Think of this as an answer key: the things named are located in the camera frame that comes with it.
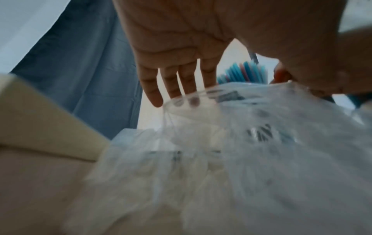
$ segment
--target crumpled plastic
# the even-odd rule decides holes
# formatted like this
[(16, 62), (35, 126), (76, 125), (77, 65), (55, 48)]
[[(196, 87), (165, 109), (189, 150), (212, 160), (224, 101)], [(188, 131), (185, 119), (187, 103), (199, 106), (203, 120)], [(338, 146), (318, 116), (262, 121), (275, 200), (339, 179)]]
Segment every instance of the crumpled plastic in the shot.
[(138, 130), (130, 142), (124, 130), (112, 141), (65, 228), (79, 235), (372, 234), (371, 117), (294, 83), (229, 83), (173, 99), (162, 129)]

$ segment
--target blue curtain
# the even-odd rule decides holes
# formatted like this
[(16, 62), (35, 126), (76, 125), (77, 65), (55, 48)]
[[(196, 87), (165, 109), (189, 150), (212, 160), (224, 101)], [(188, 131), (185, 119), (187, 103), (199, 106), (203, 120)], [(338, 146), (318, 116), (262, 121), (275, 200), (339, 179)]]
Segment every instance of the blue curtain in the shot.
[(110, 0), (71, 0), (12, 73), (110, 139), (137, 126), (142, 89)]

